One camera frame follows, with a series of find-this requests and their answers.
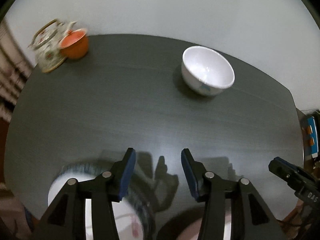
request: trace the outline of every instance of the white bowl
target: white bowl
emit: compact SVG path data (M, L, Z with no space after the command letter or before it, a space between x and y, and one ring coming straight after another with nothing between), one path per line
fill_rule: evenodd
M215 50L202 46L183 52L181 71L188 86L205 96L218 95L235 81L230 63Z

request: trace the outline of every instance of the white wall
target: white wall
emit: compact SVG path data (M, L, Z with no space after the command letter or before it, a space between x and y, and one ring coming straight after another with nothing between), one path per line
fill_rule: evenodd
M54 18L209 46L278 80L299 109L320 106L320 31L300 0L16 0L6 19L33 63L27 46Z

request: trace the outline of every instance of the bowl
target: bowl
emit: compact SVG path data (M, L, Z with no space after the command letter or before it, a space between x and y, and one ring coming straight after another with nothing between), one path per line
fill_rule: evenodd
M202 46L183 52L181 71L187 85L204 96L218 95L235 81L230 63L215 50Z
M71 31L59 42L60 53L71 59L82 58L89 49L87 29Z

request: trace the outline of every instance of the table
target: table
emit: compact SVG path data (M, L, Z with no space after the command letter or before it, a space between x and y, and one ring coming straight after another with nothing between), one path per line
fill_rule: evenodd
M5 180L37 218L63 165L120 159L128 147L138 159L149 156L151 172L160 160L179 178L171 206L156 214L156 230L198 205L180 163L183 148L224 179L247 177L277 218L294 208L293 191L268 171L276 156L302 165L301 131L289 90L223 54L235 83L214 98L202 97L180 74L182 53L192 43L119 34L91 36L89 44L81 60L67 60L49 74L36 68L13 113Z

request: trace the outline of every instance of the bowl rim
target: bowl rim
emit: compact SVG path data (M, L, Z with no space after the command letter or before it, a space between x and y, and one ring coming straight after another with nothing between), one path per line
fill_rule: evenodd
M187 52L188 50L195 49L195 48L206 49L206 50L212 51L212 52L216 53L218 56L222 57L222 59L225 60L225 62L228 64L228 66L230 67L230 69L231 69L231 71L232 71L232 74L233 74L233 79L232 79L232 81L231 81L228 85L219 86L219 85L212 85L212 84L210 84L210 83L202 80L201 78L196 77L196 76L190 71L190 69L187 67L187 64L185 63L185 54L186 54L186 52ZM203 84L205 84L205 85L207 85L207 86L209 86L209 87L219 88L219 89L226 89L226 88L231 87L231 86L233 85L233 83L235 82L235 72L234 72L231 64L229 63L229 61L228 61L225 57L223 57L223 55L221 55L219 52L215 51L214 49L210 49L210 48L208 48L208 47L199 46L199 45L198 45L198 46L191 46L191 47L185 49L185 51L183 52L183 54L182 54L182 61L183 61L183 65L185 66L185 68L188 70L188 72L189 72L194 78L196 78L196 79L199 80L201 83L203 83Z
M82 39L82 38L87 34L88 29L87 29L87 28L80 28L80 29L74 30L74 31L72 31L72 32L74 33L74 32L78 32L78 31L84 31L84 34L83 34L83 36L82 36L81 38L79 38L77 41L79 41L80 39ZM67 37L67 36L64 36L64 37L59 41L59 43L58 43L58 48L59 48L59 49L68 48L68 47L72 46L73 44L75 44L75 43L77 42L77 41L76 41L76 42L74 42L74 43L72 43L72 44L70 44L70 45L68 45L68 46L61 46L62 41L63 41L66 37Z

